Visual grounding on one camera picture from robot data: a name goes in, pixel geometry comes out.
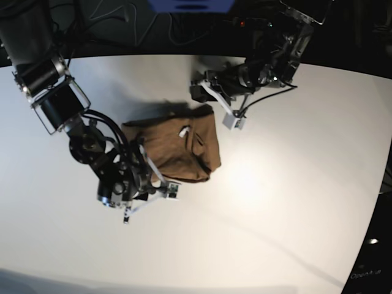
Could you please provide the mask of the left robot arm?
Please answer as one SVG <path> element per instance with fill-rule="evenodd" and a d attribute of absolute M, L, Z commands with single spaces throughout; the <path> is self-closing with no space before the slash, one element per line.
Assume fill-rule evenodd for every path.
<path fill-rule="evenodd" d="M 258 103 L 249 101 L 257 91 L 276 88 L 279 95 L 296 89 L 293 76 L 315 25 L 324 24 L 331 5 L 331 1 L 260 1 L 243 7 L 243 15 L 228 23 L 243 35 L 244 61 L 227 61 L 221 69 L 196 73 L 189 86 L 192 100 L 217 102 L 225 110 L 223 124 L 242 129 L 248 110 Z"/>

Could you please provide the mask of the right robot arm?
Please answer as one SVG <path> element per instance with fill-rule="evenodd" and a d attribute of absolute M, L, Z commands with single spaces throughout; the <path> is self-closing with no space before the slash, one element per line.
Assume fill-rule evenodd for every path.
<path fill-rule="evenodd" d="M 47 132 L 65 132 L 72 157 L 98 177 L 98 201 L 122 209 L 128 223 L 138 211 L 134 201 L 145 206 L 177 197 L 179 184 L 164 178 L 141 141 L 129 141 L 112 119 L 90 108 L 55 43 L 46 1 L 1 2 L 1 47 Z"/>

